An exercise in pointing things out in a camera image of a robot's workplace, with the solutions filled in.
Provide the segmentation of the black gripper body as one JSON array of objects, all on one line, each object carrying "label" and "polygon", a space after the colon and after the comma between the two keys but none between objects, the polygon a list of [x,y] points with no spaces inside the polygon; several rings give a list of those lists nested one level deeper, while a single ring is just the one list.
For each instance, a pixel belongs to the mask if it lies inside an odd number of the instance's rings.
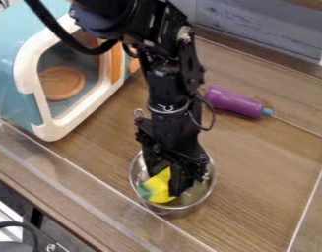
[{"label": "black gripper body", "polygon": [[199,143],[201,130],[201,106],[184,104],[181,107],[147,105],[151,117],[136,117],[135,139],[141,148],[159,145],[167,149],[172,163],[195,164],[204,172],[208,163],[205,151]]}]

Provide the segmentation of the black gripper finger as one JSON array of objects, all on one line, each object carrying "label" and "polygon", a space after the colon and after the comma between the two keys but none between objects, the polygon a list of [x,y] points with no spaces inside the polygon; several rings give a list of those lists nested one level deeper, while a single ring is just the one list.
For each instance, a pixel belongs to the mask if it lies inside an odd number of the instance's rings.
[{"label": "black gripper finger", "polygon": [[155,176],[172,163],[172,158],[167,149],[159,145],[151,145],[141,148],[141,156],[145,164],[147,174]]},{"label": "black gripper finger", "polygon": [[169,167],[169,195],[179,197],[193,186],[193,182],[201,182],[201,170],[195,164],[183,165],[173,162]]}]

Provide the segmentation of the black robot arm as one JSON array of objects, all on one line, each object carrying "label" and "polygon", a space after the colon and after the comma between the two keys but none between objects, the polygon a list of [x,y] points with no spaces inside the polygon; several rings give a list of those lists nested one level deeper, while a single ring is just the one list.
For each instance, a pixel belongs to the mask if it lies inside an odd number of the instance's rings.
[{"label": "black robot arm", "polygon": [[169,0],[70,0],[76,25],[100,39],[136,50],[148,87],[149,118],[136,118],[136,141],[149,176],[169,170],[168,190],[177,197],[205,173],[199,144],[204,68],[195,32]]}]

